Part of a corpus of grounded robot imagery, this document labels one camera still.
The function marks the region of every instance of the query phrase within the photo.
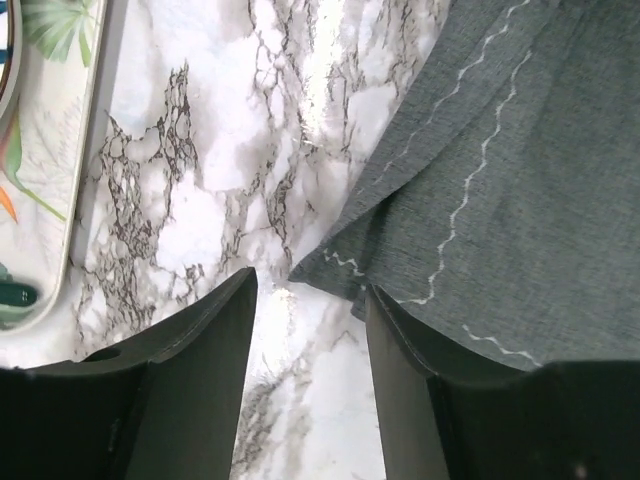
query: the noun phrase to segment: green object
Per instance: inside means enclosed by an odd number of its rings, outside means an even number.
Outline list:
[[[17,308],[29,308],[38,301],[38,291],[31,285],[0,281],[0,305]]]
[[[13,281],[13,277],[2,263],[0,263],[0,285],[20,285]],[[32,296],[35,289],[31,286],[28,286],[30,292],[27,292],[27,299]],[[20,298],[18,302],[12,301],[10,303],[16,304],[24,304],[30,303],[29,301],[24,302],[22,299],[22,294],[20,294]],[[35,304],[35,302],[31,303],[29,306],[15,306],[11,304],[4,304],[0,302],[0,331],[12,330],[19,326],[26,318],[29,317],[29,313],[31,312],[31,307]]]
[[[78,36],[82,63],[91,63],[89,40],[95,19],[90,9],[96,0],[22,0],[24,32],[29,43],[48,59],[65,62]]]

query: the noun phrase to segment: gray skirt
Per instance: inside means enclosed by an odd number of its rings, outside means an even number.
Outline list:
[[[291,279],[517,368],[640,352],[640,2],[458,0]]]

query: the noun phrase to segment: white marble countertop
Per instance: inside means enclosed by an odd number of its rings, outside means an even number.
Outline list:
[[[286,276],[336,219],[446,3],[129,0],[63,300],[28,342],[1,339],[0,363],[83,358],[253,265],[231,478],[382,480],[364,325]]]

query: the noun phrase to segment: gray fabric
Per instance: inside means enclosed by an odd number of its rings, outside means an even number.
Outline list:
[[[640,2],[459,0],[291,279],[530,369],[640,351]]]

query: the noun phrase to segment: decorative tray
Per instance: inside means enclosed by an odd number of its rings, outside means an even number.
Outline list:
[[[106,0],[0,0],[0,331],[62,286]]]

